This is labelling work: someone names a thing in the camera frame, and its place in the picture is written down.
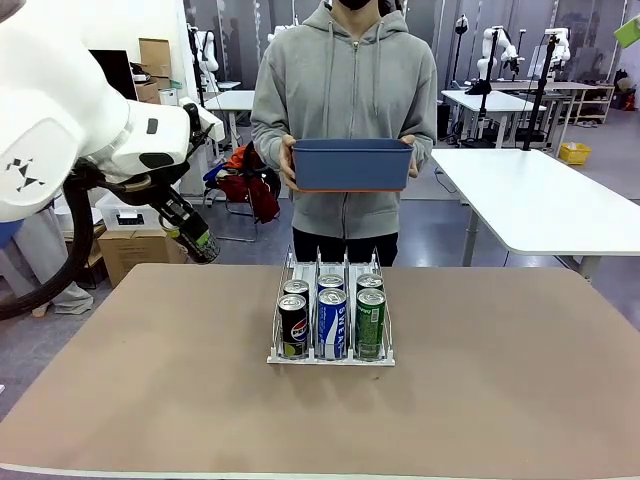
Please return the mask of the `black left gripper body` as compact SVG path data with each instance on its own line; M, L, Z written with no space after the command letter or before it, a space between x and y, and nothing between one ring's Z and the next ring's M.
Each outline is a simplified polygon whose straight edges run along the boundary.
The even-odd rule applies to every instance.
M181 221L187 215L193 213L192 205L170 185L152 186L148 200L149 205L159 213L161 227L162 220L165 219L179 228Z

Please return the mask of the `person's right hand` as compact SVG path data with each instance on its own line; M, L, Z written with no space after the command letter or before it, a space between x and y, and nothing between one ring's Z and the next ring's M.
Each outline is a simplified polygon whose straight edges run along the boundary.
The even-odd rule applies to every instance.
M289 134L281 138L279 161L281 176L290 190L298 191L296 175L294 172L293 146L296 140Z

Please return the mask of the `person's left hand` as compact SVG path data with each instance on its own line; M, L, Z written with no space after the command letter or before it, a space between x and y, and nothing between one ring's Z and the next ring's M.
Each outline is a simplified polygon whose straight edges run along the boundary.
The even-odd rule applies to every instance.
M411 162L409 166L408 175L410 178L415 179L419 176L419 169L417 166L417 159L415 154L415 136L414 135L406 135L401 138L401 141L410 146L412 149Z

